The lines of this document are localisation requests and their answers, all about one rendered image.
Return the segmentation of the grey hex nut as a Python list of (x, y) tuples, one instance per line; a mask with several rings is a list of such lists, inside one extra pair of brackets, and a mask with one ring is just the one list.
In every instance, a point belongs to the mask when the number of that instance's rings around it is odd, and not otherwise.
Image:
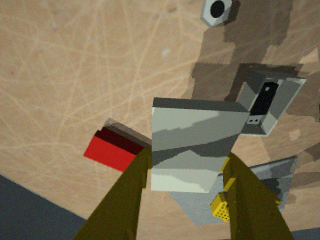
[(208, 27), (214, 27), (227, 20), (231, 4), (231, 0), (204, 0), (200, 19)]

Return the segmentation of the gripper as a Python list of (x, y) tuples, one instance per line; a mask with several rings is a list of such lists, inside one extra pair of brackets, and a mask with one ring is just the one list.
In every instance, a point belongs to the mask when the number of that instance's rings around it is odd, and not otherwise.
[[(142, 149), (72, 240), (136, 240), (152, 147)], [(295, 240), (268, 188), (234, 153), (221, 170), (228, 191), (231, 240)]]

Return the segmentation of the black usb stick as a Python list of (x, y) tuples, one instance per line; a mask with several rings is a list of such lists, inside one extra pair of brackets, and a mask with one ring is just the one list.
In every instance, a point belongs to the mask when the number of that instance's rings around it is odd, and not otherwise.
[(274, 82), (265, 82), (257, 99), (255, 100), (246, 125), (259, 124), (262, 115), (266, 115), (279, 84)]

